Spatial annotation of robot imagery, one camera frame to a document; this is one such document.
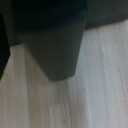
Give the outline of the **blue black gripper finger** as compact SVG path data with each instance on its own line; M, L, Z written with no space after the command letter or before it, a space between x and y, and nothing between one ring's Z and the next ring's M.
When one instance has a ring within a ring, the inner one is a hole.
M7 39L3 15L0 13L0 78L10 57L10 47Z

